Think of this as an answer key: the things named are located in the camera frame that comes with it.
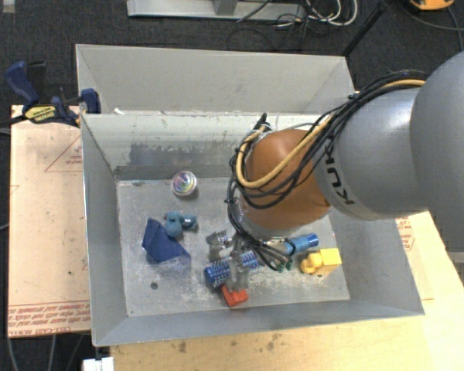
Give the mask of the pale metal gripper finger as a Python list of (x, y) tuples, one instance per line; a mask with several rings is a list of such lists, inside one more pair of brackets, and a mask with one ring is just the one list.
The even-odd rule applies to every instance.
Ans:
[(232, 237), (227, 235), (226, 230), (215, 231), (206, 237), (208, 244), (208, 260), (215, 261), (220, 259), (220, 252), (232, 246)]
[(244, 251), (243, 247), (238, 247), (230, 253), (230, 279), (228, 281), (230, 291), (248, 289), (249, 268), (245, 267), (242, 261)]

